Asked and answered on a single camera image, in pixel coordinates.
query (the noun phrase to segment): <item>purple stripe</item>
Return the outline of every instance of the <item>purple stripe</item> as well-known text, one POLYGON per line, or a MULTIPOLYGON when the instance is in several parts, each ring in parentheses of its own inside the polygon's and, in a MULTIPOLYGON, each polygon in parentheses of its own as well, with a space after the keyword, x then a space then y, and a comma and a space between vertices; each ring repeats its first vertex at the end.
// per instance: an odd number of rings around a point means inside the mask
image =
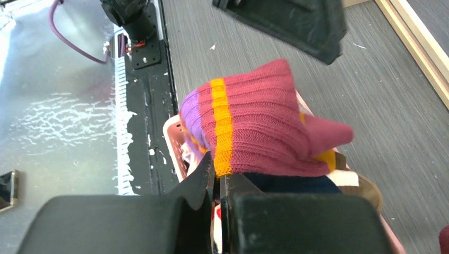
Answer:
POLYGON ((181 106, 185 128, 202 147, 210 151, 210 145, 206 143, 204 131, 201 128, 200 105, 198 103, 198 90, 195 89, 185 99, 181 106))

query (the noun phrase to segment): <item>wooden strip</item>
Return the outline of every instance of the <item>wooden strip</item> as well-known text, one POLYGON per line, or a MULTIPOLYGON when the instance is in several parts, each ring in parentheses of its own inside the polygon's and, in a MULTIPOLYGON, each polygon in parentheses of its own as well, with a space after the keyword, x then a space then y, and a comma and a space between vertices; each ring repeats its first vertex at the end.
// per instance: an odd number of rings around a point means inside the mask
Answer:
POLYGON ((418 66, 426 75, 427 79, 440 96, 443 103, 449 109, 449 84, 438 68, 433 63, 430 56, 421 46, 410 28, 396 11, 390 0, 375 0, 380 10, 383 12, 393 29, 398 34, 418 66))
POLYGON ((369 0, 343 0, 343 7, 350 7, 356 4, 361 4, 369 0))
POLYGON ((390 0, 435 66, 449 80, 449 57, 406 0, 390 0))

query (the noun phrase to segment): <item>phone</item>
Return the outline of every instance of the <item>phone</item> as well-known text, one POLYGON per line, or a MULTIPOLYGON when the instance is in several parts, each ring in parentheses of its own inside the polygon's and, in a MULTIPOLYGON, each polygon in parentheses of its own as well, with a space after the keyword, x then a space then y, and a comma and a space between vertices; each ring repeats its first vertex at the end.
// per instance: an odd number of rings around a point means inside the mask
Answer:
POLYGON ((13 170, 0 176, 0 212, 17 205, 17 190, 19 189, 19 172, 13 170))

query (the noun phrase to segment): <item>pink basket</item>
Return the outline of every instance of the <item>pink basket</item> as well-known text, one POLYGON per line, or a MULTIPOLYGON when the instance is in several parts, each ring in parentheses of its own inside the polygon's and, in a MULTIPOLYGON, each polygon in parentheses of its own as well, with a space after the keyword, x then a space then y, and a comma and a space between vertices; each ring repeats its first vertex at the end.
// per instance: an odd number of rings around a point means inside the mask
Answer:
MULTIPOLYGON (((298 98, 298 102, 305 109, 307 109, 309 112, 311 112, 309 107, 307 106, 307 104, 305 103, 305 101, 302 99, 302 97, 299 95, 298 92, 297 92, 297 98, 298 98)), ((179 182, 181 182, 182 180, 184 180, 187 177, 187 165, 183 161, 183 158, 182 158, 181 146, 184 143, 184 135, 183 135, 183 130, 181 128, 179 115, 175 115, 175 116, 171 117, 170 119, 168 119, 167 122, 165 122, 163 132, 164 132, 165 141, 167 142, 167 145, 168 145, 168 151, 170 152, 170 157, 172 158, 173 165, 175 167, 176 175, 178 177, 179 182)), ((385 219, 383 218, 383 216, 381 216, 381 222, 382 222, 383 226, 385 227, 385 230, 386 230, 388 236, 390 237, 390 242, 393 245, 394 250, 395 250, 394 253, 395 254, 406 254, 404 247, 401 245, 401 243, 399 242, 396 235, 394 235, 393 231, 391 230, 390 226, 388 226, 388 224, 385 221, 385 219)))

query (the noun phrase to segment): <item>white ruler strip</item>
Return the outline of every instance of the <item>white ruler strip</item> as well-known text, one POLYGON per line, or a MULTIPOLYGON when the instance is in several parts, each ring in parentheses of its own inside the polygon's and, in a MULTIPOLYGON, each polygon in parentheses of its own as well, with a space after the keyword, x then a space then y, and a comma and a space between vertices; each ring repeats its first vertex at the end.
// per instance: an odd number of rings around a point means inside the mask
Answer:
MULTIPOLYGON (((119 40, 122 32, 114 26, 115 56, 119 55, 119 40)), ((119 195, 135 195, 130 181, 134 180, 128 165, 128 146, 132 142, 132 134, 128 133, 128 121, 133 113, 128 111, 126 102, 127 77, 124 57, 115 58, 115 126, 117 132, 117 189, 119 195)))

